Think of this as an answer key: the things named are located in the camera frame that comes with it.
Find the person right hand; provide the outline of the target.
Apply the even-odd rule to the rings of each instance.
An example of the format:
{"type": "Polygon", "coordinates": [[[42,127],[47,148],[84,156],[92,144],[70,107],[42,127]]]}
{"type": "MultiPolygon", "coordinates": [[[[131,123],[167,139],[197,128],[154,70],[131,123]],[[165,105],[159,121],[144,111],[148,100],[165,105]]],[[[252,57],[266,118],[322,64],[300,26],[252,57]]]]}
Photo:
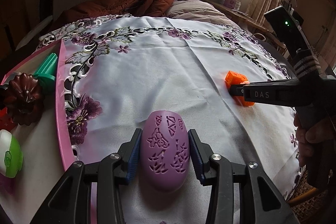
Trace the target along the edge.
{"type": "Polygon", "coordinates": [[[304,129],[301,125],[298,114],[294,117],[294,126],[297,128],[295,137],[298,141],[298,161],[299,166],[303,167],[317,153],[314,148],[315,144],[325,141],[333,142],[332,152],[335,152],[335,132],[329,118],[323,119],[310,129],[304,129]]]}

